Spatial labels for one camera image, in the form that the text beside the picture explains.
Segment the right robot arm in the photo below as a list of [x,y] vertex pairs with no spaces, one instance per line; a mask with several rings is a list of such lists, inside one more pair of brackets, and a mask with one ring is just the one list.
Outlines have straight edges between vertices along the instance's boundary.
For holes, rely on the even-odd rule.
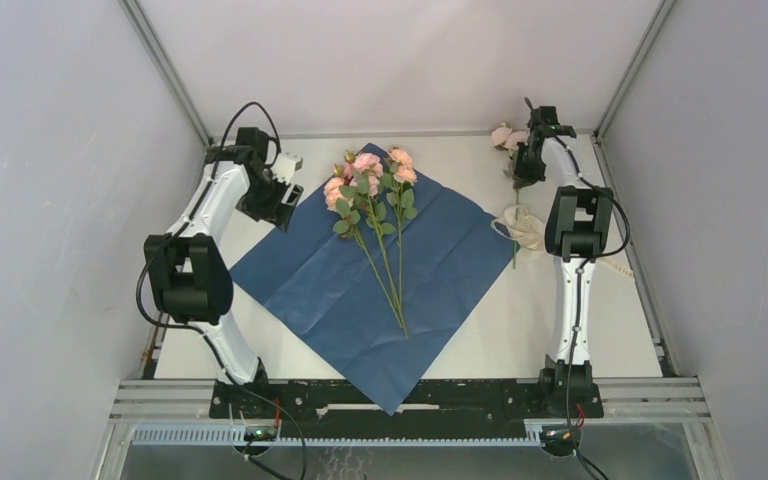
[[573,137],[532,133],[520,145],[515,178],[532,185],[552,175],[555,197],[544,230],[546,252],[555,259],[559,285],[555,347],[539,374],[539,406],[552,416],[565,415],[579,397],[596,395],[589,352],[589,302],[596,261],[622,252],[609,250],[612,216],[627,217],[612,189],[588,180],[572,149]]

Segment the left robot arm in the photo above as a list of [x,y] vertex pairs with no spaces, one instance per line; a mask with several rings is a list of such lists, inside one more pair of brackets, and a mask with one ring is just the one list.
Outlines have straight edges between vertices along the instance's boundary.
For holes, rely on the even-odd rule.
[[146,264],[136,288],[150,285],[155,307],[172,328],[205,340],[218,380],[238,385],[234,404],[250,417],[270,409],[273,392],[255,379],[262,362],[231,313],[234,284],[219,243],[233,213],[287,230],[303,193],[292,181],[302,165],[294,154],[280,153],[267,165],[253,147],[215,148],[183,214],[144,242]]

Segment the blue wrapping paper sheet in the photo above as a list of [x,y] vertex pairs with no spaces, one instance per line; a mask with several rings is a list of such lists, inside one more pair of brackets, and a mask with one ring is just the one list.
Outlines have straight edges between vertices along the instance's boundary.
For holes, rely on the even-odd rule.
[[343,378],[386,411],[422,379],[515,377],[512,246],[493,231],[507,199],[502,158],[479,137],[401,138],[418,216],[401,236],[340,239],[323,186],[357,139],[296,139],[305,189],[286,232],[239,218],[223,242],[232,312],[269,374]]

